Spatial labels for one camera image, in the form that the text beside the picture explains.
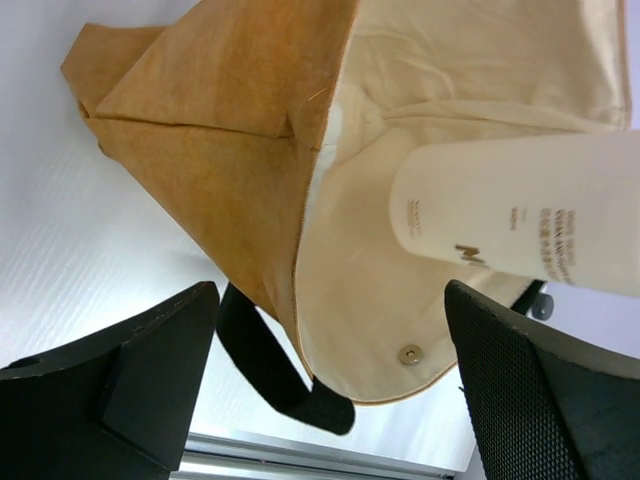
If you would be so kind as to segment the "beige bottle with beige cap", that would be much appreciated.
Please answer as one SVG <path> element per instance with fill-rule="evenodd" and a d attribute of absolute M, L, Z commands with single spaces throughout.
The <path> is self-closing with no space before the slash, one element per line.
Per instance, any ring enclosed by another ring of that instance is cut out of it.
<path fill-rule="evenodd" d="M 414 255 L 639 292 L 634 130 L 419 147 L 396 173 L 389 213 Z"/>

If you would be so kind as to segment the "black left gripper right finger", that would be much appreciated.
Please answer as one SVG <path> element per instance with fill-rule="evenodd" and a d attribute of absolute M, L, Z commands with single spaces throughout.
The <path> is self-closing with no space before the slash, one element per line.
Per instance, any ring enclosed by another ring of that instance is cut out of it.
<path fill-rule="evenodd" d="M 457 280 L 444 304 L 487 478 L 638 478 L 637 359 Z"/>

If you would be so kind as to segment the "tan canvas tote bag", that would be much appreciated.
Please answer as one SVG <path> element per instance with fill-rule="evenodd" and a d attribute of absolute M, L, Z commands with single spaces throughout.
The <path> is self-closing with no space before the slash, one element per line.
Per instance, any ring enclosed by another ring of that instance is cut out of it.
<path fill-rule="evenodd" d="M 358 404 L 456 363 L 460 280 L 528 277 L 406 253 L 399 164 L 435 143 L 622 131 L 621 1 L 201 1 L 169 25 L 88 23 L 61 72 L 102 152 L 228 279 L 218 336 L 274 409 L 348 433 Z"/>

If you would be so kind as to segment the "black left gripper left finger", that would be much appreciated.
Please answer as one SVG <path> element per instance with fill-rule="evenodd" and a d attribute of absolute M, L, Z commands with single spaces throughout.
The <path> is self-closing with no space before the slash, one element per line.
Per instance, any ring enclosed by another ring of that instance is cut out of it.
<path fill-rule="evenodd" d="M 219 304 L 197 283 L 1 370 L 4 479 L 167 479 L 183 456 Z"/>

